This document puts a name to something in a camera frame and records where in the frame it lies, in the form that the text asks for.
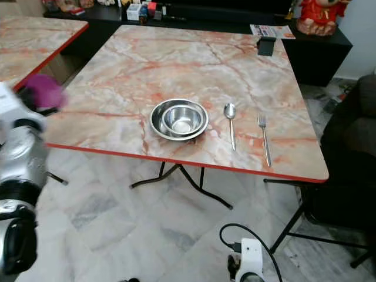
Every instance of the metal bowl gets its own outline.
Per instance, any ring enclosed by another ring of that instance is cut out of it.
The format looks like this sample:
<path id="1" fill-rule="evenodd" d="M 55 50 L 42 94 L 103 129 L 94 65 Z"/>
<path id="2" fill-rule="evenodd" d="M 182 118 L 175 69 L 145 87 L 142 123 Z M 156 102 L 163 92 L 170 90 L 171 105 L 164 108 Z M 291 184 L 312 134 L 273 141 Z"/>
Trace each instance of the metal bowl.
<path id="1" fill-rule="evenodd" d="M 195 108 L 198 110 L 203 117 L 203 124 L 202 126 L 198 129 L 198 131 L 194 132 L 191 135 L 187 136 L 182 136 L 182 135 L 177 135 L 171 131 L 169 131 L 162 122 L 162 115 L 165 111 L 167 111 L 170 107 L 176 106 L 176 105 L 187 105 Z M 203 133 L 209 124 L 209 116 L 207 114 L 207 111 L 203 106 L 201 106 L 198 103 L 194 103 L 192 101 L 186 100 L 186 99 L 170 99 L 166 100 L 160 104 L 158 104 L 153 110 L 152 113 L 150 114 L 150 125 L 152 129 L 161 137 L 169 139 L 169 140 L 174 140 L 174 141 L 184 141 L 184 140 L 189 140 L 192 138 L 197 137 L 201 133 Z"/>
<path id="2" fill-rule="evenodd" d="M 204 123 L 201 111 L 188 105 L 175 105 L 162 114 L 162 123 L 176 135 L 191 135 Z"/>

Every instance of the red doll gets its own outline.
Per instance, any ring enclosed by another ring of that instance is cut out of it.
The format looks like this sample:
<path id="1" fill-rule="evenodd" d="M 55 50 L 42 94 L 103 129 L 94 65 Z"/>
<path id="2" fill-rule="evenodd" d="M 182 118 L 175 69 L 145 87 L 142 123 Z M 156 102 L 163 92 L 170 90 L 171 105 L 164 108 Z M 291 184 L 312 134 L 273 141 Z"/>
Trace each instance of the red doll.
<path id="1" fill-rule="evenodd" d="M 308 35 L 332 35 L 337 28 L 337 16 L 344 16 L 351 0 L 303 0 L 297 28 Z"/>

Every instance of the white device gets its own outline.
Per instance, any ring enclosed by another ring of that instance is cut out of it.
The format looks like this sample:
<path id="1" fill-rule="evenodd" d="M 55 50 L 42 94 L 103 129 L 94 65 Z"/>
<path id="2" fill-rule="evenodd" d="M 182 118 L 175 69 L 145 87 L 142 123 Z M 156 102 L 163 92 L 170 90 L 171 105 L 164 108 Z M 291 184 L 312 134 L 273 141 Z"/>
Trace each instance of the white device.
<path id="1" fill-rule="evenodd" d="M 235 282 L 264 281 L 263 252 L 261 243 L 256 239 L 241 240 L 240 268 L 236 273 Z"/>

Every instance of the gray cushion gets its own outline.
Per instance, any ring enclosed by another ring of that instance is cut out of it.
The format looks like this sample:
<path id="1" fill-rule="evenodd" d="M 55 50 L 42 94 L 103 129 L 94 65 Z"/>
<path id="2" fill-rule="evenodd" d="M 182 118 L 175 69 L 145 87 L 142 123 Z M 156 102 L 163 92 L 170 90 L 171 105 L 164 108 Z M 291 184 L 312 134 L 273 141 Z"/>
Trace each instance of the gray cushion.
<path id="1" fill-rule="evenodd" d="M 376 75 L 359 79 L 360 106 L 366 116 L 376 116 Z"/>
<path id="2" fill-rule="evenodd" d="M 376 157 L 376 119 L 361 117 L 344 132 L 344 142 L 350 150 Z"/>

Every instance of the marble table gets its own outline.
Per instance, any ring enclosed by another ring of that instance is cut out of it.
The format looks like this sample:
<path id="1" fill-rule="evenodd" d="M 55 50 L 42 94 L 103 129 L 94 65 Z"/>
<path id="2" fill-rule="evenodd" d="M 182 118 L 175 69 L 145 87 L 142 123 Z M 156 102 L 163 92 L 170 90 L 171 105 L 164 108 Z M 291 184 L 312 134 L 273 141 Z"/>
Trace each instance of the marble table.
<path id="1" fill-rule="evenodd" d="M 6 16 L 0 19 L 0 81 L 18 90 L 89 24 L 84 21 Z"/>
<path id="2" fill-rule="evenodd" d="M 258 56 L 252 35 L 121 26 L 68 86 L 69 104 L 49 117 L 52 147 L 321 183 L 328 170 L 280 40 Z M 170 98 L 201 103 L 207 130 L 173 142 L 149 125 Z M 236 105 L 237 150 L 223 107 Z M 257 115 L 267 116 L 272 167 Z"/>

